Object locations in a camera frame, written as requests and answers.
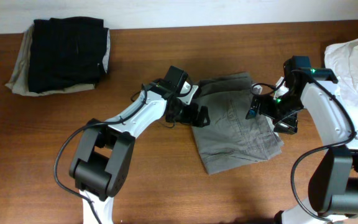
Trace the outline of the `grey shorts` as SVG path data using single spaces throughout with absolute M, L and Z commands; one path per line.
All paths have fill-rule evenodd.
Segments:
M 265 116 L 247 119 L 253 80 L 242 72 L 197 82 L 193 102 L 208 108 L 210 124 L 192 127 L 198 153 L 209 175 L 267 161 L 284 145 Z

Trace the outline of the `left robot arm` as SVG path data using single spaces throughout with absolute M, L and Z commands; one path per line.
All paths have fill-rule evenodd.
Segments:
M 83 201 L 84 223 L 112 223 L 114 198 L 127 178 L 135 140 L 153 122 L 165 118 L 173 124 L 209 123 L 207 108 L 192 103 L 198 89 L 188 82 L 170 87 L 152 82 L 117 116 L 92 119 L 78 130 L 81 139 L 69 175 Z

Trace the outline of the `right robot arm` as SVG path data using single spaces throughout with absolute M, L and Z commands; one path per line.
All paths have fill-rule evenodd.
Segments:
M 251 86 L 253 96 L 247 118 L 265 115 L 275 130 L 295 134 L 296 114 L 308 110 L 322 146 L 302 154 L 293 164 L 291 190 L 297 205 L 279 211 L 274 223 L 341 223 L 358 218 L 358 130 L 337 93 L 338 80 L 328 68 L 285 70 L 283 80 L 262 93 L 263 83 Z M 300 200 L 295 172 L 306 157 L 325 153 L 308 184 L 308 196 Z

